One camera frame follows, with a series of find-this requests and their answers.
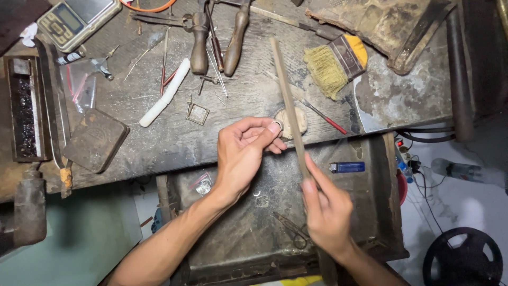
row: digital scale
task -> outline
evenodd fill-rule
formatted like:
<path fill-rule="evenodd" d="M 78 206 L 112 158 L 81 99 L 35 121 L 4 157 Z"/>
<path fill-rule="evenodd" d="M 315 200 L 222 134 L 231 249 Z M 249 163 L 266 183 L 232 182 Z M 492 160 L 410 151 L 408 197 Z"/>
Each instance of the digital scale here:
<path fill-rule="evenodd" d="M 122 9 L 119 0 L 65 0 L 37 20 L 62 52 L 71 52 Z"/>

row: hand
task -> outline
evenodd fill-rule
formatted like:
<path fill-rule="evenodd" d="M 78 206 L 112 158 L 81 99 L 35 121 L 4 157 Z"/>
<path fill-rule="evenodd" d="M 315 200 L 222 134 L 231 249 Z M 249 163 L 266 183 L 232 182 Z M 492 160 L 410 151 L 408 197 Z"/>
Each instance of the hand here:
<path fill-rule="evenodd" d="M 219 131 L 217 179 L 210 193 L 220 192 L 224 207 L 236 203 L 249 189 L 263 150 L 280 154 L 287 148 L 280 135 L 280 126 L 272 118 L 257 117 L 246 117 Z"/>
<path fill-rule="evenodd" d="M 315 181 L 304 180 L 301 185 L 309 235 L 319 247 L 342 263 L 353 249 L 349 235 L 353 203 L 349 194 L 337 188 L 308 153 L 305 153 L 305 164 L 315 178 Z M 317 190 L 316 182 L 322 192 Z"/>

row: forearm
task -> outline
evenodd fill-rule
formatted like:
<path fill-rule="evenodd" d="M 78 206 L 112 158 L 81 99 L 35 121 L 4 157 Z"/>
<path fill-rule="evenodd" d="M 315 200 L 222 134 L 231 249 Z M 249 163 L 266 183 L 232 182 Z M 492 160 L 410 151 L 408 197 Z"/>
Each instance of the forearm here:
<path fill-rule="evenodd" d="M 159 286 L 226 209 L 211 192 L 202 197 L 131 251 L 118 265 L 109 285 Z"/>
<path fill-rule="evenodd" d="M 351 249 L 337 262 L 343 265 L 359 286 L 398 286 L 405 283 L 352 242 Z"/>

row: wooden workbench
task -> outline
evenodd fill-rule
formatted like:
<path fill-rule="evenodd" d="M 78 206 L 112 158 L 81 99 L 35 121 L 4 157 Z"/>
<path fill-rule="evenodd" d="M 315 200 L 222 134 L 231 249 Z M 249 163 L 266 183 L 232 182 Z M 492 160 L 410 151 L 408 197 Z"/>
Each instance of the wooden workbench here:
<path fill-rule="evenodd" d="M 145 0 L 142 5 L 156 7 L 164 2 Z M 295 7 L 289 0 L 257 0 L 253 6 L 306 24 L 318 25 L 304 15 L 308 1 Z M 192 13 L 197 7 L 195 0 L 178 0 L 173 13 Z M 229 43 L 237 11 L 238 8 L 227 4 L 214 7 L 212 17 L 223 52 Z M 128 17 L 128 13 L 124 7 L 84 46 L 88 56 L 101 58 L 118 44 L 121 45 L 108 60 L 115 79 L 109 82 L 97 76 L 97 108 L 129 125 L 131 131 L 109 168 L 102 174 L 94 174 L 73 164 L 74 189 L 214 163 L 217 159 L 217 133 L 221 128 L 245 116 L 275 116 L 283 108 L 283 101 L 278 85 L 266 76 L 267 71 L 275 73 L 270 37 L 280 41 L 290 83 L 303 90 L 317 109 L 347 130 L 347 135 L 342 135 L 295 100 L 296 105 L 305 110 L 308 116 L 308 130 L 303 136 L 305 144 L 423 125 L 446 120 L 452 115 L 444 25 L 437 30 L 413 70 L 406 76 L 398 76 L 387 68 L 386 59 L 368 46 L 367 72 L 340 91 L 340 99 L 335 102 L 319 92 L 302 61 L 304 48 L 326 44 L 327 41 L 312 32 L 251 13 L 236 72 L 231 78 L 223 76 L 229 97 L 224 96 L 219 84 L 210 82 L 205 82 L 203 92 L 198 97 L 200 80 L 189 72 L 171 104 L 149 127 L 144 128 L 138 121 L 160 97 L 163 43 L 147 52 L 125 78 L 136 59 L 150 45 L 161 41 L 165 28 L 143 24 L 143 35 L 138 36 L 137 24 Z M 326 28 L 339 33 L 334 27 Z M 190 56 L 193 42 L 193 35 L 182 28 L 170 29 L 168 75 L 184 57 Z M 208 75 L 215 76 L 211 66 Z M 221 104 L 214 92 L 221 96 L 227 107 Z M 210 109 L 204 126 L 185 119 L 187 100 L 191 94 L 194 94 L 195 103 Z M 0 105 L 3 108 L 0 111 L 5 111 L 1 112 L 4 116 L 1 131 L 2 134 L 9 134 L 10 119 L 5 118 L 9 105 L 8 102 Z M 73 130 L 79 114 L 70 101 L 67 109 Z M 12 162 L 9 136 L 2 136 L 0 140 L 0 202 L 3 202 L 13 198 L 15 186 L 28 165 Z M 41 170 L 47 180 L 47 191 L 59 192 L 60 182 L 55 164 L 46 162 Z"/>

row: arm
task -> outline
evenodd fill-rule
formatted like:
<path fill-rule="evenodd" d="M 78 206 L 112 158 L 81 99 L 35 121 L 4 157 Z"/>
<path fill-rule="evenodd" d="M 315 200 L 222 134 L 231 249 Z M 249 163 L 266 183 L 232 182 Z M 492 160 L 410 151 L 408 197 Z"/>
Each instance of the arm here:
<path fill-rule="evenodd" d="M 337 188 L 314 164 L 309 154 L 305 154 L 305 163 L 315 178 L 315 181 L 302 182 L 307 227 L 312 240 L 344 266 L 360 286 L 405 285 L 364 253 L 350 237 L 353 203 L 349 194 Z M 322 192 L 317 190 L 316 182 Z"/>
<path fill-rule="evenodd" d="M 280 154 L 285 144 L 271 118 L 244 118 L 219 132 L 217 178 L 212 189 L 176 219 L 131 251 L 109 286 L 159 286 L 198 238 L 249 188 L 263 150 Z"/>

